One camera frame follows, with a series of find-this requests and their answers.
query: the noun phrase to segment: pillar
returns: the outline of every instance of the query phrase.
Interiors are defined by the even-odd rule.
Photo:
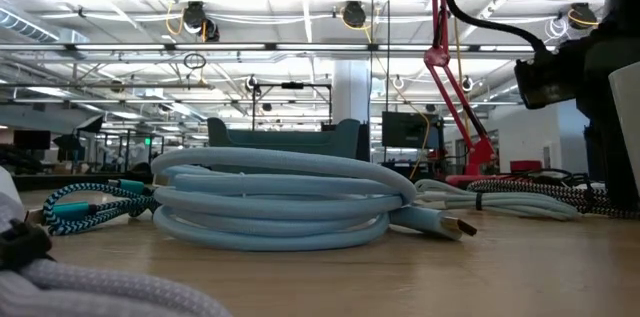
[[[337,60],[333,73],[333,123],[355,119],[369,122],[369,84],[371,74],[369,62]]]

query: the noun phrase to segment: desk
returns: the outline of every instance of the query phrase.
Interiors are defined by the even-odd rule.
[[[28,207],[46,196],[22,193]],[[96,193],[73,196],[102,201]],[[640,223],[462,215],[477,237],[449,242],[391,231],[358,248],[241,253],[173,240],[147,213],[55,237],[52,255],[179,281],[236,316],[638,315]]]

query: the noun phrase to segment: gray braided cable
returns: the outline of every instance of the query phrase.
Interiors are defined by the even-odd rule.
[[[24,218],[0,193],[0,232]],[[230,317],[218,301],[179,283],[119,271],[36,260],[19,273],[0,271],[2,317]]]

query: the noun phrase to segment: coiled cable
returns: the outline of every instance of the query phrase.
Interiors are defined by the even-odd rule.
[[[251,166],[308,175],[221,175],[184,165]],[[416,191],[403,176],[345,158],[246,148],[172,151],[151,164],[169,178],[156,189],[153,221],[176,238],[225,249],[301,251],[357,246],[389,223],[458,239],[446,215],[410,206]]]
[[[544,217],[560,221],[580,217],[575,207],[544,194],[508,192],[478,193],[458,189],[434,180],[416,182],[419,201],[439,209],[478,209],[518,217]]]
[[[481,180],[467,187],[475,192],[531,192],[550,196],[558,201],[574,206],[580,213],[592,213],[620,219],[640,220],[640,212],[626,211],[614,207],[607,196],[607,190],[596,188],[572,188],[543,183],[509,180]]]

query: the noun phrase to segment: coiled light blue cable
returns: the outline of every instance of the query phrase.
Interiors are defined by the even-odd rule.
[[[185,165],[251,166],[331,177],[228,175]],[[168,187],[154,223],[166,233],[218,248],[303,251],[357,246],[397,224],[458,239],[443,212],[410,206],[413,184],[384,167],[338,157],[246,148],[172,151],[151,164]]]

